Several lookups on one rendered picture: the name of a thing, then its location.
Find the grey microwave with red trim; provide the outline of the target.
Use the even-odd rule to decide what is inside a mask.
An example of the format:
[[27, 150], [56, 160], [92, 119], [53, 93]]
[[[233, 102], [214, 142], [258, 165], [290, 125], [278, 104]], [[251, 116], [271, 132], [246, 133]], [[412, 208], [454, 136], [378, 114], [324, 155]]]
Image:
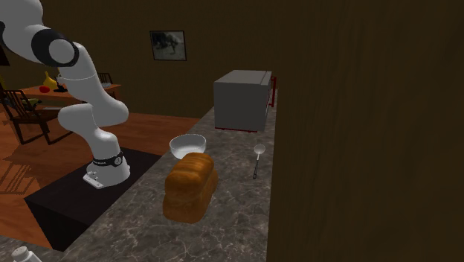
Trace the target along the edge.
[[213, 83], [215, 128], [262, 132], [271, 96], [271, 71], [233, 70]]

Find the white bowl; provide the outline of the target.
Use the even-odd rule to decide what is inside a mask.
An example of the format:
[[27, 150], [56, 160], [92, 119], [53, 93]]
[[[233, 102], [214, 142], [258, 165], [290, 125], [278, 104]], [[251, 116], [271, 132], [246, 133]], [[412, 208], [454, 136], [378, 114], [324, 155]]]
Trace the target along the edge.
[[170, 152], [177, 159], [183, 159], [188, 153], [203, 153], [206, 143], [207, 140], [203, 135], [179, 135], [170, 141]]

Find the brown bread loaf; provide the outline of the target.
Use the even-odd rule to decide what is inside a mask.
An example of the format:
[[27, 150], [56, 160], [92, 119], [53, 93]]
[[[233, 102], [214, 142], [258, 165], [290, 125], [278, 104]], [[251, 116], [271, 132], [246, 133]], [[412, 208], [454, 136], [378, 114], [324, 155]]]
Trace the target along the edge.
[[205, 153], [188, 153], [165, 179], [163, 214], [168, 220], [197, 223], [206, 213], [219, 177]]

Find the black robot stand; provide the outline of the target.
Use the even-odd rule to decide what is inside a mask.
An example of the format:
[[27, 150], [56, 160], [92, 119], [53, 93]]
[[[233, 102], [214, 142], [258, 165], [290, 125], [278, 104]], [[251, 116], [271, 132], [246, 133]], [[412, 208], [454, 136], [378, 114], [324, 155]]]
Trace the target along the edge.
[[96, 189], [83, 180], [83, 165], [25, 197], [51, 248], [65, 251], [159, 159], [159, 155], [123, 148], [130, 177], [111, 187]]

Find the wooden dining table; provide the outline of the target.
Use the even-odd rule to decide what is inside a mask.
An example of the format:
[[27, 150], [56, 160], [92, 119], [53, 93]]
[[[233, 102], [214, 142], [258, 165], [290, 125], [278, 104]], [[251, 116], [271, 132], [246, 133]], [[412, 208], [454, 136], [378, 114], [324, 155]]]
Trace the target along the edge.
[[[113, 98], [119, 98], [119, 84], [105, 84], [104, 90]], [[66, 103], [76, 103], [78, 99], [72, 97], [68, 92], [41, 92], [38, 86], [22, 89], [23, 93], [29, 98], [38, 98], [39, 100], [57, 100]]]

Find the white shaker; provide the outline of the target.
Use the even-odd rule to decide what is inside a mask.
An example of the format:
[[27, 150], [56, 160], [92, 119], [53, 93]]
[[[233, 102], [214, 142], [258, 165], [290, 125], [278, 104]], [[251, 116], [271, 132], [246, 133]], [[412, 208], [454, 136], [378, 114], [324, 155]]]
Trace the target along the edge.
[[42, 262], [34, 252], [26, 246], [20, 246], [11, 253], [13, 262]]

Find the dark framed wall picture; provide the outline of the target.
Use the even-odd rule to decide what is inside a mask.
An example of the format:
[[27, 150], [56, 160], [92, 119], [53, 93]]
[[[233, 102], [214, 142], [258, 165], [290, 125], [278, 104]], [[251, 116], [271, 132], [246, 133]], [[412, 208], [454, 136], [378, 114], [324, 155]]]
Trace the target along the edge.
[[184, 31], [150, 31], [154, 60], [186, 61]]

